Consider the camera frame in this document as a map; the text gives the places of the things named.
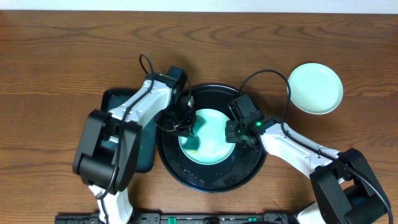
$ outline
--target wooden table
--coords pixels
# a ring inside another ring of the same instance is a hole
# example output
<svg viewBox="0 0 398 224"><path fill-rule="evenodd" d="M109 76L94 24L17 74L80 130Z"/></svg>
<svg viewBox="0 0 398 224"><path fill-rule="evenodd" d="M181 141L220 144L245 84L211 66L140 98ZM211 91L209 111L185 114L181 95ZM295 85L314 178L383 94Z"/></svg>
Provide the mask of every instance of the wooden table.
<svg viewBox="0 0 398 224"><path fill-rule="evenodd" d="M0 12L1 223L52 223L96 202L72 161L86 117L110 88L139 88L144 52L155 69L186 68L194 85L238 87L251 73L319 62L341 78L330 114L291 107L287 122L328 147L359 149L398 214L398 16L159 12ZM246 91L280 116L287 99L273 74ZM156 154L129 186L134 206L167 212L295 210L314 201L309 180L269 156L248 184L225 194L184 187Z"/></svg>

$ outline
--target round black tray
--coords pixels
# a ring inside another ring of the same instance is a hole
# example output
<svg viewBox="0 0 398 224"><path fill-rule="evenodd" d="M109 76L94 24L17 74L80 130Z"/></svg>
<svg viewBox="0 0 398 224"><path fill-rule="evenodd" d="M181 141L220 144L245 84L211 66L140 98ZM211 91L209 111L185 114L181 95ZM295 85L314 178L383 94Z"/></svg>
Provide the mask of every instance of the round black tray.
<svg viewBox="0 0 398 224"><path fill-rule="evenodd" d="M203 85L192 89L194 108L214 109L234 120L228 103L241 96L239 90L224 85ZM224 161L201 165L191 161L181 150L178 137L157 130L159 156L168 172L187 187L201 192L227 192L249 182L260 170L267 157L264 150L236 144Z"/></svg>

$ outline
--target white wall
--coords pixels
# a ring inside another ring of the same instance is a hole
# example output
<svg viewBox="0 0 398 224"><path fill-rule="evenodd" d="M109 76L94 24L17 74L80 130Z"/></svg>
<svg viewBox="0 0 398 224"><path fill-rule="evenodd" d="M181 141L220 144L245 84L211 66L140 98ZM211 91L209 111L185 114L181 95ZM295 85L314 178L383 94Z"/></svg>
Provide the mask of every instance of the white wall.
<svg viewBox="0 0 398 224"><path fill-rule="evenodd" d="M398 0L0 0L0 9L398 14Z"/></svg>

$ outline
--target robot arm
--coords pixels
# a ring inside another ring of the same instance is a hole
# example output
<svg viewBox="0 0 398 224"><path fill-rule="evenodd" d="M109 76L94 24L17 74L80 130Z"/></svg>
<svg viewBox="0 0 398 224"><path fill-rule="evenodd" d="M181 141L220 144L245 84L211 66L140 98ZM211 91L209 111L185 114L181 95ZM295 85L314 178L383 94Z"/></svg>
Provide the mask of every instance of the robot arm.
<svg viewBox="0 0 398 224"><path fill-rule="evenodd" d="M339 164L287 137L280 121L275 117L265 119L250 97L240 96L228 105L235 121L226 123L227 142L250 146L248 150L258 150L260 146L311 180L317 203L296 215L299 223L373 223L386 214L383 203L366 183ZM391 207L380 183L359 151L352 148L346 152L328 149L291 130L287 124L284 124L284 128L296 141L313 149L321 149L322 153L362 173L381 194L387 206ZM343 190L340 184L344 180L354 180L354 185Z"/></svg>
<svg viewBox="0 0 398 224"><path fill-rule="evenodd" d="M181 136L193 136L192 128L196 118L193 100L190 95L181 97L187 75L182 69L171 67L166 75L154 76L151 91L136 102L126 116L118 163L115 160L115 150L108 149L103 143L119 142L118 133L126 108L150 87L152 80L149 76L142 88L121 106L109 112L94 110L90 113L76 152L73 171L80 175L83 183L89 185L95 196L105 192L115 166L118 167L109 194L102 200L97 200L99 218L107 224L127 223L132 215L127 185L136 168L143 127L162 111L162 123L159 125L163 129Z"/></svg>

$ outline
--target round white plate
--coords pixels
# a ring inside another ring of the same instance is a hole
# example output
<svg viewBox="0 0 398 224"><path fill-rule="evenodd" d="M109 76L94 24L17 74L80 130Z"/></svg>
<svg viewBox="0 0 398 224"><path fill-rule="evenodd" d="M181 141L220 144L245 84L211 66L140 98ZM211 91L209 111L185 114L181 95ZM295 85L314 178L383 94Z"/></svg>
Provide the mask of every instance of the round white plate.
<svg viewBox="0 0 398 224"><path fill-rule="evenodd" d="M196 111L197 119L204 122L197 130L196 137L199 139L197 150L184 149L182 146L187 138L178 137L182 152L193 162L203 165L213 165L225 160L234 150L235 143L225 141L225 123L229 118L213 109L202 109Z"/></svg>
<svg viewBox="0 0 398 224"><path fill-rule="evenodd" d="M343 98L343 84L338 75L319 63L297 67L289 77L289 84L292 102L307 113L329 113Z"/></svg>

